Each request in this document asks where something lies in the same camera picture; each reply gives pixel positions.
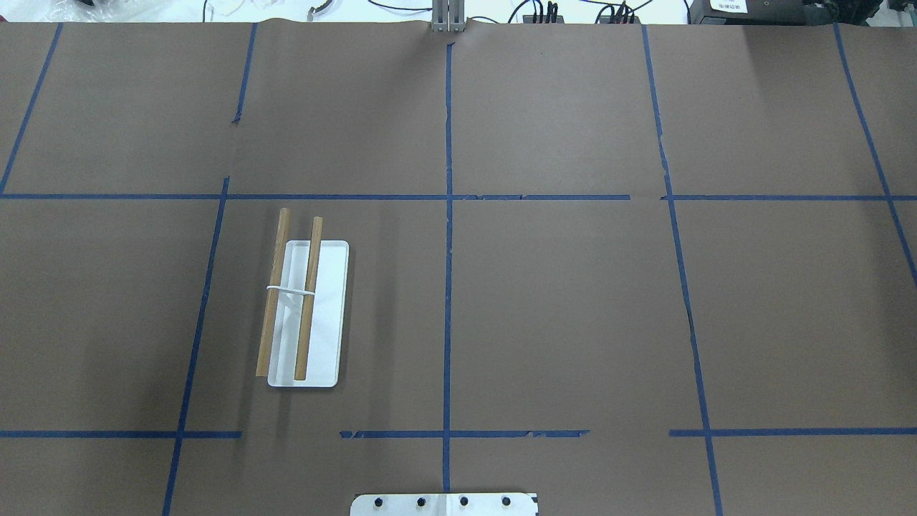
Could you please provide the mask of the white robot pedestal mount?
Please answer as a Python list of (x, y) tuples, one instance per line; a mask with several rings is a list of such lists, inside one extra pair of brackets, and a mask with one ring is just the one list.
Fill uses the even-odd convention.
[(523, 492), (364, 494), (350, 506), (350, 515), (538, 514), (536, 494)]

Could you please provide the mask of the white rack crossbar bracket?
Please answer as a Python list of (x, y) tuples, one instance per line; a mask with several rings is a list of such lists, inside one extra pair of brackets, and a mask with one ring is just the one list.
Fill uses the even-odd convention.
[(309, 290), (296, 290), (296, 288), (283, 287), (282, 285), (267, 285), (266, 290), (274, 290), (292, 296), (314, 296), (315, 292)]

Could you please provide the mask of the outer wooden rack rod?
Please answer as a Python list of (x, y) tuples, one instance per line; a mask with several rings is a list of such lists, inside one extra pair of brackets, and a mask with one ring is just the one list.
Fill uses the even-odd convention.
[(269, 275), (269, 283), (267, 284), (266, 288), (267, 297), (262, 320), (261, 340), (259, 340), (259, 352), (258, 357), (256, 357), (256, 378), (266, 378), (269, 372), (274, 326), (279, 301), (279, 290), (273, 290), (273, 287), (278, 287), (279, 281), (281, 281), (282, 278), (282, 271), (284, 271), (285, 246), (288, 235), (289, 209), (281, 208), (279, 210), (275, 242), (273, 245), (271, 274)]

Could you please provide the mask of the aluminium frame post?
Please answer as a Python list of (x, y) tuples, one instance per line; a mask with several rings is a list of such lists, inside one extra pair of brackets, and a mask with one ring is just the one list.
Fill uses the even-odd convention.
[(467, 25), (464, 0), (433, 0), (431, 30), (435, 34), (464, 32)]

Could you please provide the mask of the black box with label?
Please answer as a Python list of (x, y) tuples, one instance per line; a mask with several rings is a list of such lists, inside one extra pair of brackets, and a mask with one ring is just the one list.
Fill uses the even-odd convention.
[(802, 1), (691, 1), (692, 25), (818, 26), (834, 22), (831, 13)]

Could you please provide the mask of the white towel rack base tray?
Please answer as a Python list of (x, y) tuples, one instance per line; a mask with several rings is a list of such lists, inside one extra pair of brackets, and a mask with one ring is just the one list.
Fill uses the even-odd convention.
[[(286, 242), (279, 285), (304, 290), (310, 242)], [(307, 378), (294, 380), (302, 296), (279, 292), (267, 383), (272, 388), (334, 388), (340, 378), (350, 246), (324, 239), (320, 247), (315, 310), (312, 317)]]

